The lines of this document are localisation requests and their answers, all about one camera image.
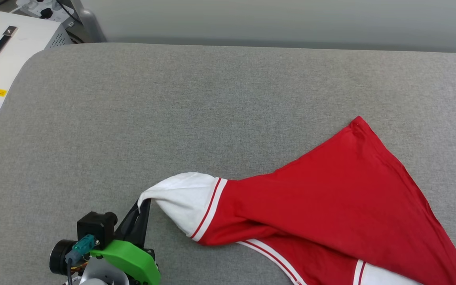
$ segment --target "gray wall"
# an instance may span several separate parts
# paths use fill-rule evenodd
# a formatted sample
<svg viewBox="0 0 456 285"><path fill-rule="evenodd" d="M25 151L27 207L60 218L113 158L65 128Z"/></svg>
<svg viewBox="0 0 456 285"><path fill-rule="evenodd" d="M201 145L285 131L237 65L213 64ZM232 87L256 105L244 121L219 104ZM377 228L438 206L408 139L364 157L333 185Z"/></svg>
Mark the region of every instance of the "gray wall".
<svg viewBox="0 0 456 285"><path fill-rule="evenodd" d="M109 42L456 52L456 0L74 0L74 5L96 15Z"/></svg>

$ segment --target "camera lens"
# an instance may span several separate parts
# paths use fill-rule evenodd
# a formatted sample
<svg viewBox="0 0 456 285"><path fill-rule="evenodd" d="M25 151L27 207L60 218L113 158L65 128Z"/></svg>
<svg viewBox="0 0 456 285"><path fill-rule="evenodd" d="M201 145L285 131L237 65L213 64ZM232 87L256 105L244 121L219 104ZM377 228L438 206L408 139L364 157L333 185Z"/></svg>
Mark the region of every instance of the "camera lens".
<svg viewBox="0 0 456 285"><path fill-rule="evenodd" d="M53 274L66 276L68 274L67 263L65 256L71 251L76 241L63 239L56 244L49 258L49 269Z"/></svg>
<svg viewBox="0 0 456 285"><path fill-rule="evenodd" d="M111 217L112 219L114 219L114 225L117 224L117 215L112 213L112 212L106 212L105 215Z"/></svg>

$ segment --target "ventilation grille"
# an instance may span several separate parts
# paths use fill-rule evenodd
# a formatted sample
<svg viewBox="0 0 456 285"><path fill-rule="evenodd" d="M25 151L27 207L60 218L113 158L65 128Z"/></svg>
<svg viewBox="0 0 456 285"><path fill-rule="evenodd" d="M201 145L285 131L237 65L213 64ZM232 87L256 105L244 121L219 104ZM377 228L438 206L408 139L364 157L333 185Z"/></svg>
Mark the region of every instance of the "ventilation grille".
<svg viewBox="0 0 456 285"><path fill-rule="evenodd" d="M49 48L53 48L53 47L59 47L59 46L63 46L65 45L65 40L66 40L66 37L65 35L62 33L62 32L59 32L57 35L56 35L56 38L52 41L52 43L50 44Z"/></svg>

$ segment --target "teal connector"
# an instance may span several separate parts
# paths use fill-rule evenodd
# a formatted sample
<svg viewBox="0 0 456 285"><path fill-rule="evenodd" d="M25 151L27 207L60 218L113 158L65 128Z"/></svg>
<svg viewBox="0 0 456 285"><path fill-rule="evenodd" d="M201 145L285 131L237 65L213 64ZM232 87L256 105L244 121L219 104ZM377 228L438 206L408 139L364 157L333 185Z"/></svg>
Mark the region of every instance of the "teal connector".
<svg viewBox="0 0 456 285"><path fill-rule="evenodd" d="M96 246L96 238L94 235L88 234L79 240L65 256L65 261L71 259L71 264L77 263L84 254L87 254Z"/></svg>

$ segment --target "red fabric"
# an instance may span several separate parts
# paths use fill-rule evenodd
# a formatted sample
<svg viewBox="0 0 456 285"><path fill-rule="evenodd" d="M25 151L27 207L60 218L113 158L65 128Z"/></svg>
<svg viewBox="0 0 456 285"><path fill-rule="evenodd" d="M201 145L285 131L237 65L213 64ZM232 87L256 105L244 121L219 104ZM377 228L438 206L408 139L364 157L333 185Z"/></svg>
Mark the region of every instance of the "red fabric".
<svg viewBox="0 0 456 285"><path fill-rule="evenodd" d="M274 173L228 180L203 245L259 239L308 285L352 285L358 259L456 285L456 249L404 166L357 117Z"/></svg>

